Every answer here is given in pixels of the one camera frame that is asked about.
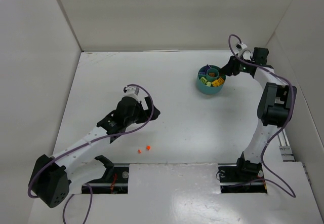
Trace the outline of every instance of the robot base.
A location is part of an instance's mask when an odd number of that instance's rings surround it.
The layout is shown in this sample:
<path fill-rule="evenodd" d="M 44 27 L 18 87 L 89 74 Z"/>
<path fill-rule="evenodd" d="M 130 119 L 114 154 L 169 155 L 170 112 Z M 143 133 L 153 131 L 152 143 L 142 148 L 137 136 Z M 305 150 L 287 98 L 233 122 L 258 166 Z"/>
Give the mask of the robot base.
<path fill-rule="evenodd" d="M 220 164 L 217 175 L 219 175 L 222 193 L 267 193 L 263 181 L 247 183 L 263 177 L 263 171 L 261 163 L 246 161 L 243 154 L 236 164 Z"/>
<path fill-rule="evenodd" d="M 88 182 L 88 185 L 92 187 L 92 191 L 94 194 L 127 194 L 128 177 L 129 164 L 114 164 L 114 167 L 112 168 L 111 172 L 105 174 L 100 179 Z M 83 185 L 82 194 L 89 193 L 89 188 Z"/>

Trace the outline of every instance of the white table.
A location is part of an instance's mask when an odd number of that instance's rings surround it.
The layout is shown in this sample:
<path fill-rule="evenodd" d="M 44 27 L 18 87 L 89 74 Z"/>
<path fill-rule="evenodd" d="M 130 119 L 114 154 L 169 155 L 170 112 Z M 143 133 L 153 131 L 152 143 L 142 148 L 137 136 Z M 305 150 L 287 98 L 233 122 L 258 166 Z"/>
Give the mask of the white table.
<path fill-rule="evenodd" d="M 201 94 L 195 86 L 202 66 L 221 67 L 229 56 L 228 51 L 82 53 L 54 152 L 82 138 L 115 109 L 123 96 L 123 87 L 134 83 L 150 92 L 161 115 L 142 130 L 111 144 L 104 155 L 112 162 L 235 163 L 256 129 L 261 87 L 248 74 L 227 78 L 222 91 L 214 96 Z M 301 164 L 282 162 L 278 145 L 275 139 L 265 161 L 290 180 L 297 190 L 296 199 L 271 187 L 269 195 L 219 194 L 215 164 L 174 165 L 178 171 L 176 178 L 169 165 L 148 164 L 143 168 L 135 164 L 130 169 L 129 193 L 95 196 L 88 223 L 305 223 L 305 218 L 308 223 L 320 223 Z M 192 176 L 195 172 L 202 180 Z M 190 177 L 182 182 L 181 175 Z M 199 189 L 195 183 L 204 188 Z M 177 191 L 181 191 L 182 198 L 189 198 L 190 205 L 183 201 L 175 204 Z M 80 223 L 88 198 L 76 196 L 71 201 L 69 223 Z M 62 208 L 63 204 L 49 209 L 36 200 L 29 223 L 60 223 Z M 301 213 L 302 218 L 294 217 Z"/>

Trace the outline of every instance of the white wall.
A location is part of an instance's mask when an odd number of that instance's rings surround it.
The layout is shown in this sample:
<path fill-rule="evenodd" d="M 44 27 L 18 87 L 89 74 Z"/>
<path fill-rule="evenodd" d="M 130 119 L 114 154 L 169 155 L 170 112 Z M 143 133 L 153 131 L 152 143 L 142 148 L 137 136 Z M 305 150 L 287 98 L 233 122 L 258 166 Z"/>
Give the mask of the white wall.
<path fill-rule="evenodd" d="M 61 0 L 83 50 L 264 46 L 291 0 Z"/>
<path fill-rule="evenodd" d="M 269 62 L 298 88 L 287 127 L 297 160 L 306 165 L 324 216 L 324 0 L 293 0 L 268 43 Z"/>
<path fill-rule="evenodd" d="M 1 223 L 27 223 L 31 171 L 53 148 L 79 55 L 56 0 L 0 0 Z"/>

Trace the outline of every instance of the black bracket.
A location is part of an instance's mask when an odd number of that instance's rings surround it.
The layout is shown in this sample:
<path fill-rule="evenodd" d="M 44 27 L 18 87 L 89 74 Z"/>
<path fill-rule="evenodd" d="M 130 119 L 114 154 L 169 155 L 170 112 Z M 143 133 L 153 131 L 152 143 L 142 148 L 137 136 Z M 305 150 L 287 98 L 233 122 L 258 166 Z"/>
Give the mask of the black bracket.
<path fill-rule="evenodd" d="M 249 64 L 256 64 L 263 67 L 273 68 L 271 65 L 267 65 L 268 54 L 269 50 L 266 48 L 254 48 L 252 60 L 244 59 L 243 57 L 240 57 L 240 59 L 244 60 L 246 63 Z M 235 56 L 231 56 L 229 58 L 228 63 L 219 70 L 219 74 L 225 74 L 227 76 L 236 76 L 240 72 L 245 72 L 249 73 L 252 77 L 254 77 L 256 70 L 256 67 L 244 64 L 241 61 L 239 61 Z"/>
<path fill-rule="evenodd" d="M 143 111 L 143 114 L 138 118 L 136 121 L 137 124 L 142 124 L 145 123 L 146 120 L 150 117 L 151 112 L 152 112 L 152 103 L 151 99 L 147 96 L 144 98 L 146 105 L 147 105 L 147 110 Z M 151 118 L 151 121 L 157 119 L 157 117 L 161 114 L 161 112 L 154 106 L 153 108 L 153 116 Z"/>
<path fill-rule="evenodd" d="M 297 88 L 293 86 L 293 92 L 289 86 L 280 86 L 275 83 L 267 83 L 258 106 L 258 118 L 264 126 L 276 125 L 282 127 L 287 120 L 292 108 L 291 95 L 296 97 Z"/>
<path fill-rule="evenodd" d="M 124 133 L 126 131 L 126 126 L 119 124 L 114 120 L 114 112 L 115 111 L 112 111 L 97 123 L 97 127 L 102 127 L 103 129 L 105 129 L 108 135 Z M 113 143 L 117 138 L 119 138 L 119 136 L 111 137 L 110 143 Z"/>
<path fill-rule="evenodd" d="M 95 159 L 101 162 L 104 167 L 106 168 L 105 173 L 103 174 L 103 178 L 111 178 L 113 171 L 114 171 L 114 164 L 105 156 L 97 156 Z"/>
<path fill-rule="evenodd" d="M 129 164 L 116 164 L 114 168 L 110 170 L 107 169 L 102 178 L 92 180 L 88 182 L 88 184 L 92 187 L 94 194 L 127 194 L 128 177 Z M 89 188 L 83 185 L 82 194 L 89 193 Z"/>
<path fill-rule="evenodd" d="M 258 177 L 262 170 L 261 163 L 255 164 L 244 159 L 244 154 L 237 159 L 236 166 L 219 166 L 220 182 L 248 182 Z"/>

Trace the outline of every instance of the purple cable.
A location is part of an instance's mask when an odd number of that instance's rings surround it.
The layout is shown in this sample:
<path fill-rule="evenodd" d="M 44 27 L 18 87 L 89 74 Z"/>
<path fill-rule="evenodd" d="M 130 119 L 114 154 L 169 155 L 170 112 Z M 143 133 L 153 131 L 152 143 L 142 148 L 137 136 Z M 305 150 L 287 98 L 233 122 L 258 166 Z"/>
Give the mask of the purple cable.
<path fill-rule="evenodd" d="M 273 73 L 273 72 L 267 70 L 266 68 L 264 68 L 264 67 L 262 67 L 262 66 L 259 66 L 259 65 L 257 65 L 257 64 L 253 64 L 253 63 L 245 62 L 244 60 L 242 60 L 241 58 L 239 58 L 239 57 L 235 54 L 235 52 L 234 52 L 234 50 L 233 50 L 233 48 L 232 48 L 232 45 L 231 45 L 231 37 L 232 37 L 232 36 L 234 36 L 235 38 L 237 38 L 237 39 L 239 40 L 240 43 L 242 43 L 242 41 L 241 41 L 241 39 L 239 38 L 239 36 L 237 36 L 237 35 L 235 35 L 235 34 L 231 34 L 231 35 L 229 35 L 229 37 L 228 37 L 228 46 L 229 46 L 229 49 L 231 50 L 232 54 L 234 55 L 234 57 L 235 57 L 237 60 L 239 60 L 240 62 L 242 62 L 242 63 L 244 63 L 244 64 L 246 64 L 246 65 L 253 66 L 253 67 L 256 67 L 256 68 L 260 68 L 260 69 L 262 69 L 262 70 L 264 70 L 264 71 L 270 73 L 272 76 L 274 76 L 274 77 L 276 77 L 276 78 L 278 78 L 278 79 L 280 79 L 280 80 L 285 81 L 285 82 L 288 84 L 288 86 L 289 86 L 289 90 L 291 91 L 292 108 L 289 110 L 288 117 L 287 117 L 285 123 L 283 124 L 283 126 L 282 126 L 282 127 L 281 127 L 281 128 L 280 128 L 280 129 L 279 129 L 279 130 L 274 134 L 274 135 L 272 135 L 272 136 L 268 139 L 266 145 L 264 146 L 264 148 L 263 148 L 263 150 L 262 150 L 262 152 L 261 152 L 261 162 L 262 162 L 262 165 L 263 165 L 263 166 L 264 166 L 264 167 L 265 167 L 269 172 L 271 172 L 274 176 L 276 176 L 277 178 L 279 178 L 279 179 L 280 179 L 280 180 L 281 180 L 281 181 L 282 181 L 282 182 L 283 182 L 283 183 L 284 183 L 284 184 L 289 188 L 289 190 L 290 190 L 292 193 L 289 193 L 287 190 L 285 190 L 283 187 L 281 187 L 278 183 L 276 183 L 276 182 L 274 182 L 274 181 L 272 181 L 272 180 L 269 180 L 269 179 L 264 179 L 264 178 L 255 179 L 255 180 L 252 180 L 252 181 L 249 181 L 249 182 L 246 182 L 246 183 L 235 184 L 235 185 L 232 185 L 231 187 L 243 186 L 243 185 L 246 185 L 246 184 L 249 184 L 249 183 L 253 183 L 253 182 L 257 182 L 257 181 L 268 181 L 268 182 L 273 183 L 274 185 L 276 185 L 277 187 L 279 187 L 279 188 L 282 189 L 283 191 L 285 191 L 289 196 L 295 198 L 295 197 L 296 197 L 296 194 L 295 194 L 294 190 L 290 187 L 290 185 L 289 185 L 285 180 L 283 180 L 283 179 L 282 179 L 278 174 L 276 174 L 275 172 L 273 172 L 273 171 L 272 171 L 272 170 L 271 170 L 271 169 L 270 169 L 270 168 L 265 164 L 265 162 L 264 162 L 264 153 L 265 153 L 265 151 L 266 151 L 268 145 L 270 144 L 270 142 L 271 142 L 271 141 L 272 141 L 276 136 L 278 136 L 278 135 L 280 134 L 280 132 L 281 132 L 282 130 L 284 130 L 284 128 L 287 126 L 288 122 L 290 121 L 290 119 L 291 119 L 291 117 L 292 117 L 292 115 L 293 115 L 294 105 L 295 105 L 295 96 L 294 96 L 294 89 L 293 89 L 293 85 L 292 85 L 292 83 L 290 83 L 290 81 L 287 80 L 286 78 L 281 77 L 281 76 L 278 76 L 278 75 L 276 75 L 275 73 Z"/>
<path fill-rule="evenodd" d="M 81 149 L 81 148 L 83 148 L 83 147 L 89 145 L 89 143 L 94 143 L 94 142 L 96 142 L 96 141 L 98 141 L 98 140 L 105 139 L 105 138 L 110 138 L 110 137 L 116 137 L 116 136 L 122 136 L 122 135 L 126 135 L 126 134 L 131 134 L 131 133 L 134 133 L 134 132 L 136 132 L 136 131 L 142 129 L 144 126 L 146 126 L 146 125 L 148 124 L 148 122 L 152 119 L 152 117 L 153 117 L 153 113 L 154 113 L 154 104 L 153 104 L 153 99 L 152 99 L 150 93 L 149 93 L 145 88 L 143 88 L 143 87 L 141 87 L 141 86 L 139 86 L 139 85 L 136 85 L 136 84 L 129 84 L 129 85 L 127 85 L 127 86 L 136 86 L 136 87 L 142 89 L 142 90 L 147 94 L 147 96 L 150 98 L 150 100 L 151 100 L 151 105 L 152 105 L 152 111 L 151 111 L 151 114 L 150 114 L 149 118 L 147 119 L 147 121 L 146 121 L 143 125 L 141 125 L 140 127 L 136 128 L 136 129 L 133 129 L 133 130 L 131 130 L 131 131 L 127 131 L 127 132 L 124 132 L 124 133 L 110 134 L 110 135 L 105 135 L 105 136 L 101 136 L 101 137 L 95 138 L 95 139 L 91 140 L 90 142 L 87 142 L 87 143 L 84 143 L 84 144 L 82 144 L 82 145 L 79 145 L 78 147 L 76 147 L 76 148 L 74 148 L 74 149 L 71 149 L 71 150 L 69 150 L 69 151 L 63 153 L 62 155 L 58 156 L 57 158 L 54 158 L 54 159 L 51 160 L 48 164 L 46 164 L 43 168 L 41 168 L 41 169 L 39 170 L 39 172 L 36 173 L 35 176 L 33 177 L 33 179 L 30 181 L 30 184 L 29 184 L 29 186 L 28 186 L 28 196 L 29 196 L 29 197 L 31 197 L 31 198 L 33 198 L 33 199 L 38 198 L 38 196 L 35 196 L 35 195 L 32 195 L 32 194 L 31 194 L 31 188 L 32 188 L 32 186 L 34 185 L 36 179 L 38 179 L 38 177 L 42 174 L 42 172 L 44 172 L 46 168 L 48 168 L 49 166 L 51 166 L 51 165 L 52 165 L 53 163 L 55 163 L 56 161 L 60 160 L 61 158 L 65 157 L 66 155 L 68 155 L 68 154 L 70 154 L 70 153 L 72 153 L 72 152 L 75 152 L 75 151 L 77 151 L 77 150 L 79 150 L 79 149 Z M 83 224 L 86 222 L 86 220 L 87 220 L 87 218 L 88 218 L 88 214 L 89 214 L 89 211 L 90 211 L 90 208 L 91 208 L 91 203 L 92 203 L 92 195 L 93 195 L 93 193 L 92 193 L 92 189 L 91 189 L 90 186 L 89 186 L 89 188 L 90 188 L 90 195 L 91 195 L 91 197 L 90 197 L 90 204 L 89 204 L 89 208 L 88 208 L 88 213 L 87 213 L 87 215 L 86 215 L 86 219 L 85 219 L 85 221 L 83 222 Z M 64 224 L 66 224 L 66 222 L 65 222 L 65 217 L 64 217 L 65 209 L 66 209 L 67 203 L 70 201 L 70 199 L 71 199 L 73 196 L 74 196 L 74 195 L 71 195 L 71 196 L 70 196 L 70 198 L 69 198 L 69 199 L 67 200 L 67 202 L 65 203 L 65 206 L 64 206 L 64 209 L 63 209 L 63 222 L 64 222 Z"/>
<path fill-rule="evenodd" d="M 89 202 L 89 207 L 88 207 L 88 210 L 87 210 L 87 214 L 86 214 L 86 217 L 84 219 L 84 221 L 82 222 L 82 224 L 85 224 L 87 219 L 88 219 L 88 216 L 89 216 L 89 213 L 90 213 L 90 209 L 91 209 L 91 205 L 92 205 L 92 197 L 93 197 L 93 192 L 92 192 L 92 188 L 89 184 L 85 184 L 89 190 L 90 190 L 90 202 Z M 72 197 L 74 196 L 74 194 L 72 194 L 70 196 L 70 198 L 66 201 L 65 205 L 64 205 L 64 208 L 63 208 L 63 215 L 62 215 L 62 218 L 63 218 L 63 223 L 64 224 L 67 224 L 66 220 L 65 220 L 65 210 L 66 210 L 66 207 L 67 207 L 67 204 L 69 203 L 69 201 L 72 199 Z"/>

